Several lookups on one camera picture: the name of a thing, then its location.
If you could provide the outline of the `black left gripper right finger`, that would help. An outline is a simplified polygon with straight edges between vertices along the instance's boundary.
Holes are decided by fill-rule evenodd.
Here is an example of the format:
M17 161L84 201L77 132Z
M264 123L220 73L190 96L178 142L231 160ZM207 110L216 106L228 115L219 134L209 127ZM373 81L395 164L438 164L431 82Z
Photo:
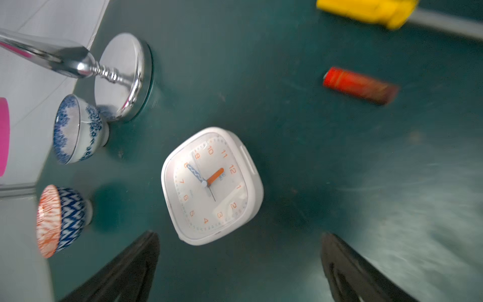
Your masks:
M335 234L322 235L321 263L335 301L416 301Z

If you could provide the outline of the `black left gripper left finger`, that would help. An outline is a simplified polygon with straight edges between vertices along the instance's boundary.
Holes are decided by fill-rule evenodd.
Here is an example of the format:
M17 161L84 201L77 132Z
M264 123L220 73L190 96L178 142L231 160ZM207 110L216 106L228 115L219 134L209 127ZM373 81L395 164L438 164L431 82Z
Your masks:
M146 231L63 301L147 301L160 254L155 232Z

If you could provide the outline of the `white square alarm clock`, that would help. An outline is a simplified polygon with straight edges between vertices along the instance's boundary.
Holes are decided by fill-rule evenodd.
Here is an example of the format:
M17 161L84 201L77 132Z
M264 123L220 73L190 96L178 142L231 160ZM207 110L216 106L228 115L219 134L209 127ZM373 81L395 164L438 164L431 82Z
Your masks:
M172 151L160 180L176 233L193 246L244 226L264 199L249 151L233 132L219 127L197 132Z

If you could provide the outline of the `red AA battery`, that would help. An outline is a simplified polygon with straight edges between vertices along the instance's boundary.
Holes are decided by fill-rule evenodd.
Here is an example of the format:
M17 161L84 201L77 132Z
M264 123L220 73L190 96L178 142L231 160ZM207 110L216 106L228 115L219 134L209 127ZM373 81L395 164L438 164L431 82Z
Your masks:
M395 84L374 79L350 70L332 67L323 77L326 88L364 99L379 106L392 102L399 93Z

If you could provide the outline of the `yellow handled screwdriver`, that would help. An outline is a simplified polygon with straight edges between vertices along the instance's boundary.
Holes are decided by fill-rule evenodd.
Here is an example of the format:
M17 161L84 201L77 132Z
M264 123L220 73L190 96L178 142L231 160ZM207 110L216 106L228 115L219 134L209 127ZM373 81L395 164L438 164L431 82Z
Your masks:
M407 23L425 28L482 40L482 23L463 17L425 10L418 1L391 0L318 0L316 7L338 16L366 24L398 30Z

